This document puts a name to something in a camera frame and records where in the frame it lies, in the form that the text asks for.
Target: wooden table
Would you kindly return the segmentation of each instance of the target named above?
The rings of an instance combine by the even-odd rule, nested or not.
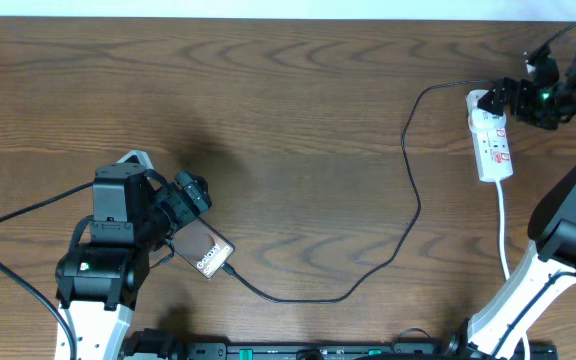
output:
[[[203,175],[231,263],[286,298],[338,296],[392,253],[416,204],[399,147],[427,86],[523,76],[521,53],[562,24],[0,18],[0,215],[91,181],[137,148]],[[562,72],[576,31],[554,47]],[[132,330],[184,340],[390,341],[451,333],[503,283],[494,186],[466,125],[473,87],[431,92],[408,136],[423,211],[396,261],[337,305],[276,305],[175,258],[139,293]],[[576,120],[510,120],[511,267],[541,197],[576,163]],[[0,226],[0,259],[54,298],[86,191]],[[153,254],[153,259],[163,254]],[[0,359],[50,359],[54,319],[0,273]],[[576,287],[530,330],[576,359]]]

